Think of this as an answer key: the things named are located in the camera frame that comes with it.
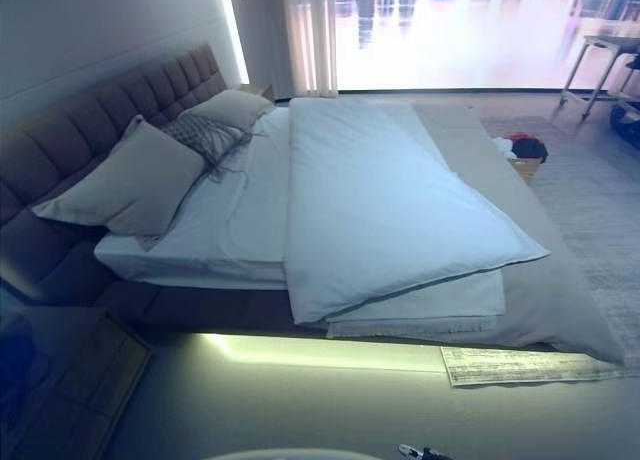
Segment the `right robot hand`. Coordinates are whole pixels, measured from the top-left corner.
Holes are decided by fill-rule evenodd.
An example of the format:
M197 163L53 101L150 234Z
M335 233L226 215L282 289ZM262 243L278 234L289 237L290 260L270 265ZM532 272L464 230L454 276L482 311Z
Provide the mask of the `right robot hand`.
M447 460L448 459L446 455L429 447L418 449L408 444L399 444L398 451L402 456L404 456L407 459L414 459L414 460Z

